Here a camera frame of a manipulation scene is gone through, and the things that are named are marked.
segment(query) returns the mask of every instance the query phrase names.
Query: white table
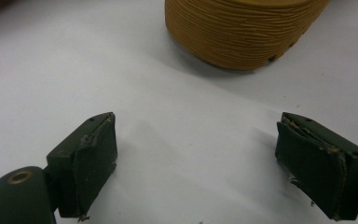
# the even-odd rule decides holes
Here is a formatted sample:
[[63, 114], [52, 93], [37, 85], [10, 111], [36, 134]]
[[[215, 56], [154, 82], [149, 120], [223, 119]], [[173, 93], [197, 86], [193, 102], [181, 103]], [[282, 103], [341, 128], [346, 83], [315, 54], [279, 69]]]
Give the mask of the white table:
[[107, 111], [117, 169], [88, 223], [335, 223], [276, 162], [276, 122], [296, 113], [358, 145], [358, 1], [332, 0], [253, 72], [180, 49], [163, 0], [29, 0], [0, 13], [0, 177], [45, 167], [64, 137]]

